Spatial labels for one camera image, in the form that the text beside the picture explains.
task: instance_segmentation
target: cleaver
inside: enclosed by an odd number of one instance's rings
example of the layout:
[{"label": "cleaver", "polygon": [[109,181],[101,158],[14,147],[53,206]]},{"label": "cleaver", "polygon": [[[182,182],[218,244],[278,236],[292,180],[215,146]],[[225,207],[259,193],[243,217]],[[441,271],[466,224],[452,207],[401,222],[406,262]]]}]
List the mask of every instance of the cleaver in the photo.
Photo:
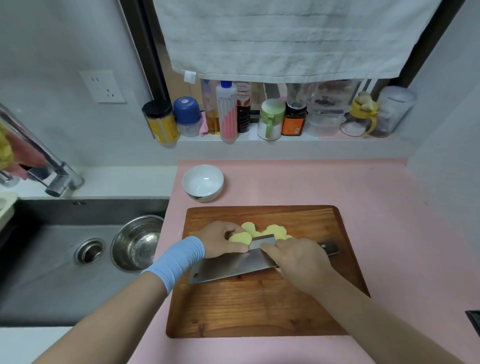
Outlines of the cleaver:
[{"label": "cleaver", "polygon": [[[210,280],[278,267],[272,258],[260,249],[260,244],[262,243],[275,245],[275,236],[270,234],[252,238],[247,253],[229,253],[216,258],[199,260],[190,268],[188,283],[208,282]],[[338,253],[338,246],[332,241],[325,241],[319,244],[329,256]]]}]

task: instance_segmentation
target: potato slice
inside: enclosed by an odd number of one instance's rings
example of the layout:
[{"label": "potato slice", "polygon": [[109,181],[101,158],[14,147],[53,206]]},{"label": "potato slice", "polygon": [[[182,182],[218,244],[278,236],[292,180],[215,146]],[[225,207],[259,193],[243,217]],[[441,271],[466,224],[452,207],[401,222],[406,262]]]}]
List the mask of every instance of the potato slice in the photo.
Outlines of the potato slice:
[{"label": "potato slice", "polygon": [[283,226],[269,225],[267,227],[267,230],[265,230],[262,234],[266,235],[265,233],[274,234],[275,240],[285,239],[285,237],[287,236],[287,229],[285,229]]},{"label": "potato slice", "polygon": [[241,225],[248,233],[250,233],[251,236],[256,232],[255,230],[255,224],[253,222],[244,222]]},{"label": "potato slice", "polygon": [[252,242],[252,236],[250,235],[249,232],[246,232],[246,231],[238,232],[230,236],[229,240],[231,242],[244,243],[244,244],[250,245],[250,243]]}]

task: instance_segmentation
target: faucet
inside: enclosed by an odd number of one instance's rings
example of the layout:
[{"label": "faucet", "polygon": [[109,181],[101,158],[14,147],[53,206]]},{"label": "faucet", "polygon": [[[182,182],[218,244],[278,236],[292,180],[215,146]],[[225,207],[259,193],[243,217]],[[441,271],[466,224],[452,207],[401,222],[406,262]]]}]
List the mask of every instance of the faucet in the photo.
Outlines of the faucet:
[{"label": "faucet", "polygon": [[67,188],[77,190],[84,184],[84,179],[73,170],[72,167],[58,159],[46,146],[40,142],[40,140],[29,131],[25,125],[23,125],[15,115],[8,110],[3,104],[0,103],[0,119],[6,122],[13,130],[15,130],[23,139],[25,139],[33,148],[38,150],[45,160],[53,168],[53,171],[57,174],[55,178],[46,185],[45,193],[53,197],[60,197]]}]

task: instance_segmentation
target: white bowl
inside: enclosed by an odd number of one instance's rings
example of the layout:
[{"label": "white bowl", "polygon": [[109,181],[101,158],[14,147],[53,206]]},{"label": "white bowl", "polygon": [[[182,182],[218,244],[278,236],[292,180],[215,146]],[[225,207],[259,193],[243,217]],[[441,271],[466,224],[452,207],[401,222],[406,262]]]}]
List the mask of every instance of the white bowl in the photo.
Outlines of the white bowl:
[{"label": "white bowl", "polygon": [[185,172],[181,185],[195,201],[211,201],[222,192],[223,173],[217,167],[201,164]]}]

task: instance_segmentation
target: white bottle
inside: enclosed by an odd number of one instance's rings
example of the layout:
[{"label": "white bottle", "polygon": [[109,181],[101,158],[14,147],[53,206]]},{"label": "white bottle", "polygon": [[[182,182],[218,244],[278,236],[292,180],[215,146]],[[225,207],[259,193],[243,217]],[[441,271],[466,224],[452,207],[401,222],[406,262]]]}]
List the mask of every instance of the white bottle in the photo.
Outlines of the white bottle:
[{"label": "white bottle", "polygon": [[216,86],[216,103],[220,137],[225,143],[237,140],[237,86],[231,81],[221,81]]}]

